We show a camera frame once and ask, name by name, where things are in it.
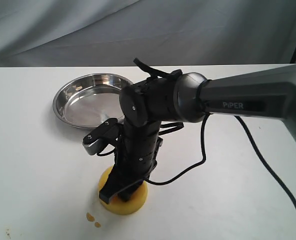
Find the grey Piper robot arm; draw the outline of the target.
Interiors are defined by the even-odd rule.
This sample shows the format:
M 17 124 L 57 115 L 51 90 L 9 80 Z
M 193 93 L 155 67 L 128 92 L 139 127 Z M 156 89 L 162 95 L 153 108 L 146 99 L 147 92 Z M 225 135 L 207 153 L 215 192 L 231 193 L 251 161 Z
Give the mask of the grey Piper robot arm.
M 156 167 L 162 122 L 205 123 L 212 114 L 281 120 L 296 141 L 296 64 L 210 80 L 200 73 L 166 73 L 141 62 L 148 78 L 125 87 L 124 115 L 116 136 L 115 163 L 99 198 L 128 201 Z

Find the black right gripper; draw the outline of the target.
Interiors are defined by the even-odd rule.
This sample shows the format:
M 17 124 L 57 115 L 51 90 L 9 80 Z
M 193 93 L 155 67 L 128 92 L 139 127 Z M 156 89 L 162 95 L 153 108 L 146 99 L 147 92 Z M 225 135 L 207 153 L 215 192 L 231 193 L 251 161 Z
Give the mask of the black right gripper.
M 129 120 L 124 120 L 115 164 L 99 191 L 100 200 L 110 202 L 117 195 L 123 202 L 128 202 L 143 185 L 143 179 L 154 166 L 153 158 L 160 128 L 160 121 L 149 121 L 137 127 Z

